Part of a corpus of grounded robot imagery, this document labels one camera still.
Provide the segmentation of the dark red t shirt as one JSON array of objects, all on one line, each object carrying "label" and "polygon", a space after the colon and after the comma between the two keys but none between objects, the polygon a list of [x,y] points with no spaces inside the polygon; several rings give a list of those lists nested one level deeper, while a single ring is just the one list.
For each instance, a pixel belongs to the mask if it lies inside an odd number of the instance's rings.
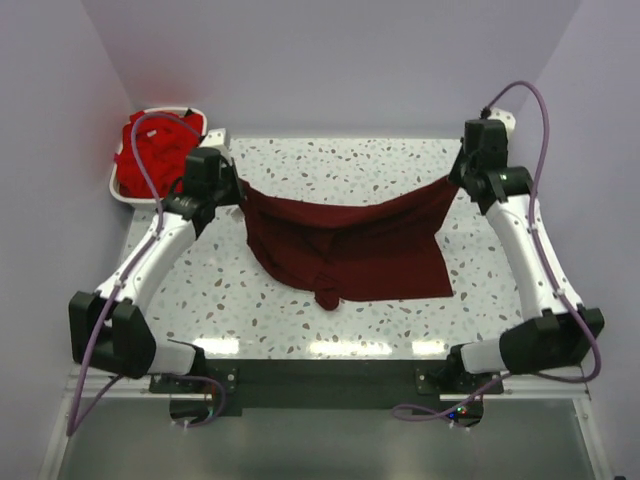
[{"label": "dark red t shirt", "polygon": [[343,300],[449,297],[436,240],[458,189],[447,178],[380,204],[323,205],[244,187],[247,244],[275,280],[310,291],[327,311]]}]

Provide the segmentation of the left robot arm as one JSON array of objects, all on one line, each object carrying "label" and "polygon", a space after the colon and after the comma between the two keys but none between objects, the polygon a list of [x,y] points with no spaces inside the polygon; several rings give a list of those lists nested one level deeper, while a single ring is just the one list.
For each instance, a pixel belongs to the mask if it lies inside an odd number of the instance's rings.
[{"label": "left robot arm", "polygon": [[92,292],[69,302],[73,360],[126,378],[153,374],[199,375],[201,348],[156,333],[146,311],[179,257],[213,222],[219,207],[244,198],[233,159],[223,145],[201,145],[186,157],[182,189],[161,202],[139,244]]}]

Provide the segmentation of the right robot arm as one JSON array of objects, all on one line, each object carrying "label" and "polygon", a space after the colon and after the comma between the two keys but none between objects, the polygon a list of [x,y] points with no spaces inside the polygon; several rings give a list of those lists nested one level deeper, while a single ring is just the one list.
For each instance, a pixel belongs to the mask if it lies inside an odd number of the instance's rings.
[{"label": "right robot arm", "polygon": [[568,281],[534,197],[534,181],[508,163],[512,129],[497,118],[466,121],[450,180],[475,203],[500,241],[518,290],[522,323],[493,340],[451,348],[444,375],[506,372],[548,377],[579,365],[604,327]]}]

